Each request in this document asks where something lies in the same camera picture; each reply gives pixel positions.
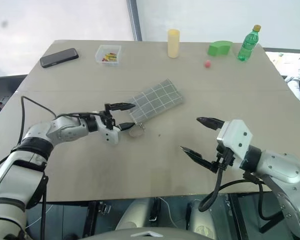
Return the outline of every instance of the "green block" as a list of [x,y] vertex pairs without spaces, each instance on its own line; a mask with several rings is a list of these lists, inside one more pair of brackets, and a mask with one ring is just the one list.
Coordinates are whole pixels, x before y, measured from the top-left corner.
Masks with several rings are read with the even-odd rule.
[[212,42],[209,46],[208,54],[210,56],[227,55],[231,45],[232,45],[232,41]]

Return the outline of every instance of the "small red ball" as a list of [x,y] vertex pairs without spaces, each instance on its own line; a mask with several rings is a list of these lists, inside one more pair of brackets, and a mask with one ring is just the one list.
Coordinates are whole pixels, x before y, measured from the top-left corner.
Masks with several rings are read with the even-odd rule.
[[210,61],[210,60],[205,61],[204,66],[205,66],[206,68],[210,68],[210,66],[211,66],[211,61]]

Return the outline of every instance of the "gray grid tile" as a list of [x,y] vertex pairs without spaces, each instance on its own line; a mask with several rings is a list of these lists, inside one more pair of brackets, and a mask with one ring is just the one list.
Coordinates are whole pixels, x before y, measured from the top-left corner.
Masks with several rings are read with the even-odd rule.
[[174,84],[166,79],[128,101],[136,105],[130,110],[130,116],[135,123],[141,123],[181,104],[183,101],[182,95]]

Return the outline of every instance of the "white wall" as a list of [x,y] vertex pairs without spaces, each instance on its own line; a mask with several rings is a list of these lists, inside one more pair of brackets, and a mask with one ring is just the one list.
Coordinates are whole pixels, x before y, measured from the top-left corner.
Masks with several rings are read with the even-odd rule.
[[263,47],[300,49],[300,0],[137,0],[143,41],[242,42],[255,24]]
[[0,76],[28,74],[54,40],[134,40],[126,0],[0,0]]

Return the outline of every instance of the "plastic bottle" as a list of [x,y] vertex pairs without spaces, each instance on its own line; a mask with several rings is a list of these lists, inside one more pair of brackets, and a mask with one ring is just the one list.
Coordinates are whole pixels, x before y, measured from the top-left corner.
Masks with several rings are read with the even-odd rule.
[[244,42],[241,46],[241,49],[238,54],[238,59],[242,62],[247,61],[252,51],[254,50],[258,40],[259,40],[259,34],[261,26],[260,25],[254,25],[252,32],[250,32],[244,39]]

